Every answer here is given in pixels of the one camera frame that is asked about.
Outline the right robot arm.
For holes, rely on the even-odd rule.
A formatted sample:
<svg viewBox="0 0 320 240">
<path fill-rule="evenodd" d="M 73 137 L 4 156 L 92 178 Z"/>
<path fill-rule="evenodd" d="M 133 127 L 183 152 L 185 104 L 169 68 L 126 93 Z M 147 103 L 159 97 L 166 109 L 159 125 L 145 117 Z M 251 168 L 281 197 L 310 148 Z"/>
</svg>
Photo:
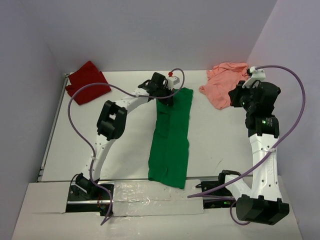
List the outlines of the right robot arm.
<svg viewBox="0 0 320 240">
<path fill-rule="evenodd" d="M 283 202 L 278 181 L 277 151 L 273 147 L 280 136 L 279 121 L 273 115 L 281 89 L 269 82 L 255 80 L 245 86 L 241 80 L 229 91 L 230 105 L 246 111 L 245 126 L 252 150 L 253 164 L 267 159 L 252 172 L 252 186 L 243 179 L 233 182 L 224 178 L 217 183 L 220 194 L 232 193 L 236 200 L 236 216 L 240 221 L 275 225 L 290 212 Z"/>
</svg>

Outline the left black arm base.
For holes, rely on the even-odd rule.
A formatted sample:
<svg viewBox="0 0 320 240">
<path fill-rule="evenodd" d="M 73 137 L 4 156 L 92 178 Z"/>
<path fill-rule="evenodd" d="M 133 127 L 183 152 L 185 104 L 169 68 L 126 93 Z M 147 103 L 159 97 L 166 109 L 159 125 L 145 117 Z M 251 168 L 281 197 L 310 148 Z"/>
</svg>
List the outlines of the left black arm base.
<svg viewBox="0 0 320 240">
<path fill-rule="evenodd" d="M 113 183 L 93 184 L 83 174 L 75 174 L 70 181 L 65 211 L 67 213 L 99 213 L 101 217 L 113 215 L 110 197 L 113 196 Z"/>
</svg>

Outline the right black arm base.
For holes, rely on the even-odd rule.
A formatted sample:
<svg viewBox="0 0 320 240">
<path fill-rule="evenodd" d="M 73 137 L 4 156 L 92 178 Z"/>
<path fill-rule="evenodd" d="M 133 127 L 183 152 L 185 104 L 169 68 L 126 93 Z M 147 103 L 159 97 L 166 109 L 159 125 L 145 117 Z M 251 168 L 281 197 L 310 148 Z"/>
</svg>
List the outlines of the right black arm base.
<svg viewBox="0 0 320 240">
<path fill-rule="evenodd" d="M 216 180 L 201 180 L 199 184 L 195 186 L 196 189 L 205 192 L 211 190 L 220 185 Z M 234 202 L 234 198 L 229 190 L 221 188 L 215 192 L 209 193 L 202 198 L 204 209 L 220 209 L 229 208 Z"/>
</svg>

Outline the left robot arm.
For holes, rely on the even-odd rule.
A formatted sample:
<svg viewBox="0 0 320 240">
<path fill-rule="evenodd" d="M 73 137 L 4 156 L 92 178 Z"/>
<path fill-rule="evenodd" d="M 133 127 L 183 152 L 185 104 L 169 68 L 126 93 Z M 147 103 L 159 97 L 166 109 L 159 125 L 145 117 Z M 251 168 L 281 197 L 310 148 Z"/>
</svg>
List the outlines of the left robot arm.
<svg viewBox="0 0 320 240">
<path fill-rule="evenodd" d="M 91 147 L 93 153 L 75 179 L 75 185 L 82 196 L 93 199 L 98 195 L 102 166 L 111 146 L 123 135 L 128 114 L 153 99 L 158 99 L 165 106 L 172 106 L 174 87 L 179 82 L 180 79 L 172 73 L 166 77 L 155 72 L 151 79 L 138 85 L 128 96 L 104 103 L 96 124 L 97 136 Z"/>
</svg>

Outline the green t-shirt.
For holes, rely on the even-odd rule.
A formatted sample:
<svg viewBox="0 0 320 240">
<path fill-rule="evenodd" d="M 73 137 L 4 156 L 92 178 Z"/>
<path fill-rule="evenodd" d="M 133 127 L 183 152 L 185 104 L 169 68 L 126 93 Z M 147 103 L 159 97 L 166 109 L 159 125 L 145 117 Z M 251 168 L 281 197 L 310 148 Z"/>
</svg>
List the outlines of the green t-shirt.
<svg viewBox="0 0 320 240">
<path fill-rule="evenodd" d="M 184 189 L 189 160 L 189 121 L 194 91 L 182 88 L 172 106 L 156 102 L 156 122 L 148 159 L 148 179 Z"/>
</svg>

